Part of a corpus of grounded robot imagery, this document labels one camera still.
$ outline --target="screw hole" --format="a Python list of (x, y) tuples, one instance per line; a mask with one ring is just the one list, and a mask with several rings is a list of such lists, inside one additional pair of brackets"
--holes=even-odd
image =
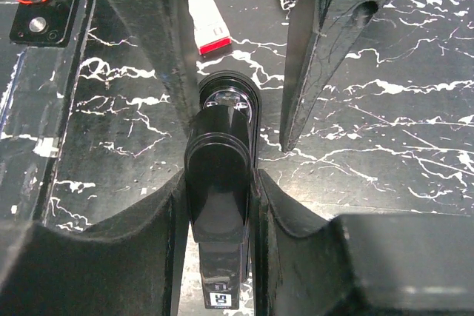
[(375, 1), (364, 1), (354, 9), (351, 19), (355, 26), (365, 27), (377, 11), (378, 4)]
[(51, 41), (56, 40), (57, 37), (58, 37), (58, 32), (55, 30), (47, 34), (47, 39)]

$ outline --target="black metal plate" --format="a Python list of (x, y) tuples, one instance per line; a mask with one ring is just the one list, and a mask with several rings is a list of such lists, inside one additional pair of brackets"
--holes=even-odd
[[(10, 40), (37, 47), (65, 47), (69, 42), (79, 0), (49, 0), (41, 4), (19, 4)], [(42, 17), (47, 26), (40, 33), (29, 29), (30, 21)]]

